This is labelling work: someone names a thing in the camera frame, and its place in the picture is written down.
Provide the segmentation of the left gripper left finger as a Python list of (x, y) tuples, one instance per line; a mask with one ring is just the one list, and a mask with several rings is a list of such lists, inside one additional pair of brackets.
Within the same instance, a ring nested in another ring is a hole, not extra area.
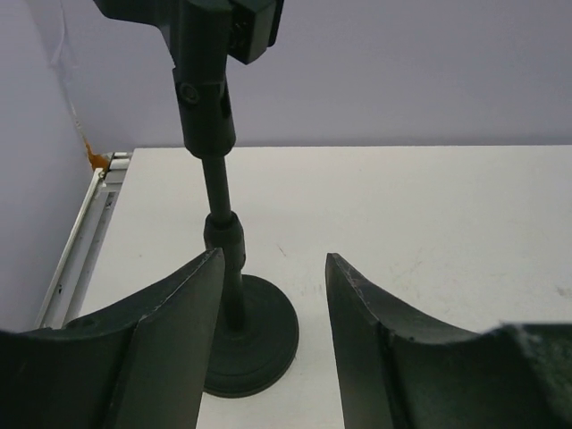
[(2, 332), (2, 427), (195, 427), (223, 273), (210, 250), (62, 328)]

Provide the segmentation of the black round-base stand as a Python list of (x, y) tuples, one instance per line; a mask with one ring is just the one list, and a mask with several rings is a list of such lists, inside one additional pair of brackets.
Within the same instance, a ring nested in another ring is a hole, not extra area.
[(206, 392), (245, 398), (275, 384), (299, 345), (299, 320), (273, 283), (245, 274), (246, 244), (232, 210), (225, 158), (236, 143), (227, 62), (251, 64), (276, 42), (283, 4), (267, 1), (100, 1), (108, 19), (157, 28), (174, 63), (185, 148), (202, 164), (209, 212), (207, 248), (225, 260), (222, 304)]

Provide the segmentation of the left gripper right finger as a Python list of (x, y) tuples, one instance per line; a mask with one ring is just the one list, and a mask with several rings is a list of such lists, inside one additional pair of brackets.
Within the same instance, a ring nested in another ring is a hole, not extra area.
[(325, 283), (348, 428), (568, 428), (571, 327), (444, 323), (331, 253)]

